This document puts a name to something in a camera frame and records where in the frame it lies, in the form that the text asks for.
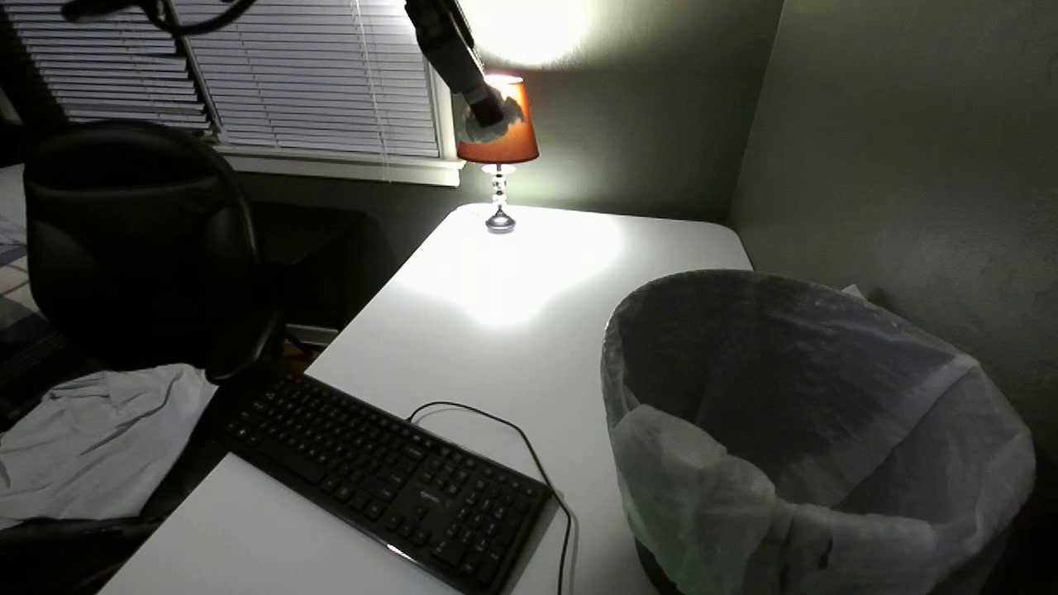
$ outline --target black keyboard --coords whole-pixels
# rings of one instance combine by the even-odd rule
[[[471,595],[507,588],[554,500],[545,482],[301,374],[251,391],[221,438]]]

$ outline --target desk surface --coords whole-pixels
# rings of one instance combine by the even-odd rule
[[[308,374],[398,416],[426,401],[460,401],[521,424],[580,516],[573,592],[651,592],[608,450],[601,334],[614,302],[646,280],[751,267],[747,253],[736,232],[700,220],[517,207],[521,229],[489,235],[485,215],[485,203],[456,207]],[[502,427],[456,408],[429,413],[425,427],[534,471]],[[554,516],[513,592],[555,592],[559,544],[561,516]],[[224,457],[102,592],[451,588]]]

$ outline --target fabric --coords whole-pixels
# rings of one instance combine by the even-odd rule
[[[0,528],[135,516],[186,450],[215,386],[186,364],[52,386],[0,437]]]
[[[90,361],[17,299],[0,296],[0,434],[25,419],[61,380],[90,374]]]

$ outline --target lamp shade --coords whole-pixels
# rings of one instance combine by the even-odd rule
[[[460,138],[460,158],[466,163],[534,163],[541,155],[536,147],[536,127],[534,127],[534,110],[530,110],[530,91],[526,81],[521,77],[489,77],[489,85],[502,96],[502,98],[517,98],[524,110],[524,120],[509,123],[509,127],[492,138],[492,142],[466,142]]]

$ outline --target wastebasket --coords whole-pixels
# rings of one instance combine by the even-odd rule
[[[685,595],[978,582],[1032,491],[1030,427],[968,354],[818,284],[646,284],[601,386],[630,526]]]

